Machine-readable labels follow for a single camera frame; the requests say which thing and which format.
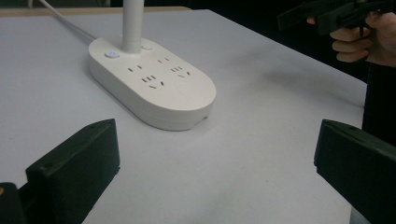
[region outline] dark background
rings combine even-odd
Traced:
[[[336,60],[329,35],[318,35],[314,26],[302,21],[282,32],[277,28],[277,15],[299,6],[303,0],[236,1],[236,0],[146,0],[146,7],[183,6],[191,9],[210,9],[250,30],[326,63],[350,76],[366,81],[368,63],[341,63]],[[121,7],[122,0],[112,0]]]

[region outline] power cord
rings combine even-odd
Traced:
[[[77,26],[76,24],[74,24],[73,22],[71,22],[69,19],[67,19],[64,15],[62,15],[58,10],[56,10],[54,7],[52,7],[47,1],[45,0],[39,0],[46,8],[48,8],[49,10],[51,10],[53,13],[55,13],[55,15],[58,16],[58,18],[63,21],[64,23],[66,23],[67,25],[71,26],[72,28],[78,30],[79,32],[83,33],[84,35],[88,36],[91,39],[96,39],[97,37],[85,30],[83,30],[82,28],[80,28],[79,26]],[[28,7],[32,8],[33,7],[33,0],[28,0]]]

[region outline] electrical outlet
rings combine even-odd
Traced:
[[[137,117],[156,128],[191,129],[205,119],[216,87],[203,72],[157,43],[141,39],[141,51],[122,50],[122,37],[89,46],[92,76]]]

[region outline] power strip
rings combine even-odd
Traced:
[[[169,131],[205,119],[216,87],[203,72],[157,43],[141,39],[139,53],[122,50],[121,35],[89,46],[92,76],[147,124]]]

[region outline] hand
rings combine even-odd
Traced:
[[[307,22],[315,24],[314,18]],[[371,12],[361,38],[359,27],[341,28],[330,33],[335,39],[332,48],[338,51],[337,60],[346,63],[366,58],[367,62],[396,67],[396,15]]]

